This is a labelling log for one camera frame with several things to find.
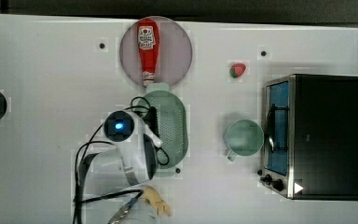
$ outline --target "black cable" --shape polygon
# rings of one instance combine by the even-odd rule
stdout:
[[[101,128],[103,127],[103,124],[100,125],[100,127],[97,128],[97,130],[95,130],[94,134],[92,135],[92,137],[89,139],[89,143],[87,144],[86,148],[84,149],[83,152],[83,156],[81,157],[81,161],[84,160],[84,158],[86,157],[86,152],[89,149],[90,146],[90,142],[92,141],[92,139],[94,139],[95,135],[97,134],[98,131],[101,130]]]
[[[149,109],[150,109],[150,108],[147,108],[146,106],[142,106],[142,105],[133,105],[133,106],[124,108],[124,110],[133,109],[133,108],[142,108],[142,109],[145,109],[146,111],[149,111]]]
[[[144,97],[142,97],[142,96],[137,96],[137,97],[132,98],[132,100],[131,100],[131,102],[130,102],[130,105],[132,106],[132,103],[133,103],[135,100],[137,100],[137,99],[145,101],[145,103],[149,106],[149,108],[152,107],[152,106],[150,105],[149,101],[147,101],[146,98],[144,98]]]
[[[117,193],[106,194],[106,195],[101,196],[101,197],[90,198],[90,199],[87,199],[87,200],[84,200],[84,201],[77,202],[76,204],[77,205],[83,205],[83,204],[86,204],[86,203],[93,203],[93,202],[98,202],[98,201],[101,201],[101,200],[113,199],[113,198],[116,198],[118,196],[125,195],[125,194],[130,194],[130,193],[138,193],[135,196],[135,198],[139,199],[142,196],[142,194],[144,193],[144,191],[142,189],[129,189],[129,190],[124,190],[124,191],[117,192]]]
[[[168,165],[168,163],[170,163],[170,157],[168,156],[168,153],[164,149],[162,149],[162,147],[157,148],[157,152],[159,152],[159,151],[162,151],[165,154],[165,156],[167,157],[167,162],[162,163],[161,161],[159,161],[159,159],[157,157],[158,164],[160,164],[160,165]]]

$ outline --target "oven door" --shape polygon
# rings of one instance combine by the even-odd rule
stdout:
[[[291,77],[266,86],[266,141],[263,150],[263,185],[293,198],[293,153],[290,134]]]

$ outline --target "white table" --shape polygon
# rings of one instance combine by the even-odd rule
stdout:
[[[77,147],[112,112],[143,95],[120,67],[134,21],[0,15],[0,223],[70,223]],[[193,63],[173,87],[188,114],[189,151],[178,176],[156,178],[171,205],[162,223],[358,224],[358,202],[290,201],[262,187],[260,155],[225,157],[222,132],[261,119],[265,81],[293,73],[358,76],[358,29],[181,22]],[[101,39],[107,50],[99,50]],[[260,50],[268,55],[260,57]],[[249,74],[232,82],[228,65]]]

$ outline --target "round plate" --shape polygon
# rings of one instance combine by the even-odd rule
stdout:
[[[179,82],[190,68],[193,56],[190,39],[175,21],[157,16],[147,18],[155,21],[159,28],[159,55],[155,82],[165,82],[172,86]],[[137,25],[138,22],[134,23],[121,39],[120,61],[127,76],[143,86]]]

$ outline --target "green bowl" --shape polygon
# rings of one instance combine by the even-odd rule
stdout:
[[[254,121],[240,119],[232,123],[225,134],[229,149],[228,159],[234,161],[237,155],[251,156],[264,144],[264,133]]]

